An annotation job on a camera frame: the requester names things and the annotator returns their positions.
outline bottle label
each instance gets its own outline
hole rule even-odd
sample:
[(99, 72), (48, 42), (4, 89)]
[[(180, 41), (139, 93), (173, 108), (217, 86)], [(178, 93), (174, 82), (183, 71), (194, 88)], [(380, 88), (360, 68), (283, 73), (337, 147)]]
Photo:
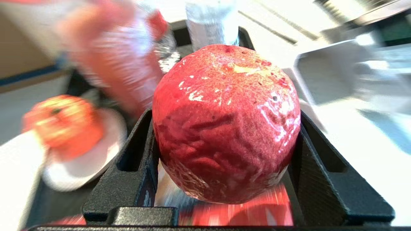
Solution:
[(238, 45), (238, 20), (235, 11), (215, 21), (187, 20), (187, 26), (194, 51), (211, 44)]

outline pomegranate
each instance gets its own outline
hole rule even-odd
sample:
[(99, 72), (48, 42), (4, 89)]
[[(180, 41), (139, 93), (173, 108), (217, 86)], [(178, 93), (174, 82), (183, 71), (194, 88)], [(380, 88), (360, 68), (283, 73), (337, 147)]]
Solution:
[(244, 203), (276, 185), (300, 130), (290, 78), (255, 51), (210, 45), (160, 81), (154, 132), (171, 179), (199, 200)]

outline blue stripe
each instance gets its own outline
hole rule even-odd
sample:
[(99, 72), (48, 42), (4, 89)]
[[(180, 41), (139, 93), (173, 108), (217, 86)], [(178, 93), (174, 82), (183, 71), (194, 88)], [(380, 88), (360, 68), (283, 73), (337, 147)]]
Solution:
[(0, 79), (0, 86), (16, 83), (19, 81), (31, 79), (31, 78), (38, 77), (38, 76), (45, 75), (45, 74), (50, 74), (58, 70), (59, 68), (57, 67), (57, 65), (52, 65), (52, 66), (44, 67), (44, 68), (37, 69), (34, 71), (17, 74), (17, 75), (10, 76), (4, 79)]

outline black plastic holder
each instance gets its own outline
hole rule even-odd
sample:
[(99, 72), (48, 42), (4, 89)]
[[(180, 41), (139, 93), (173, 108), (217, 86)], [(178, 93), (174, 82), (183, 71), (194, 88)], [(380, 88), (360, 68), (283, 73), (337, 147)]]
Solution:
[[(172, 27), (179, 47), (189, 45), (185, 22), (173, 23)], [(242, 45), (252, 49), (247, 32), (240, 28), (239, 35)], [(411, 230), (389, 226), (395, 217), (393, 208), (303, 112), (301, 119), (295, 153), (282, 179), (290, 197), (294, 227), (179, 227), (178, 209), (153, 207), (159, 148), (154, 137), (151, 110), (147, 110), (131, 131), (115, 164), (101, 177), (84, 203), (82, 211), (88, 225), (39, 226), (30, 230)]]

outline black tray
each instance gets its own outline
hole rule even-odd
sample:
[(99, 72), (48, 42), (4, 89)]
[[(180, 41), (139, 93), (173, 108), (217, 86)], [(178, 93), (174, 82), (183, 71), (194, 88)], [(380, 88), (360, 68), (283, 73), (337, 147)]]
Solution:
[[(177, 50), (180, 52), (181, 56), (184, 57), (192, 53), (193, 50), (185, 21), (171, 23), (171, 27), (177, 41)], [(239, 28), (238, 32), (240, 46), (254, 50), (254, 46), (247, 31), (243, 28)], [(68, 95), (81, 96), (93, 88), (94, 87), (88, 84), (77, 70), (74, 70), (63, 92)], [(110, 107), (122, 113), (127, 121), (130, 133), (136, 124), (136, 120), (127, 116), (127, 114), (117, 105), (113, 105), (112, 101), (108, 99), (104, 93), (99, 92), (98, 94), (99, 100), (98, 102), (95, 102), (96, 105), (100, 107)], [(81, 205), (84, 203), (97, 181), (98, 179), (73, 192), (56, 192), (47, 187), (45, 183), (40, 180), (25, 226), (30, 227), (38, 224), (45, 224), (66, 216), (80, 214)]]
[(32, 231), (411, 230), (389, 227), (392, 207), (335, 150), (302, 113), (301, 132), (283, 177), (296, 227), (178, 227), (176, 208), (152, 207), (159, 149), (147, 110), (120, 155), (83, 205), (88, 226)]

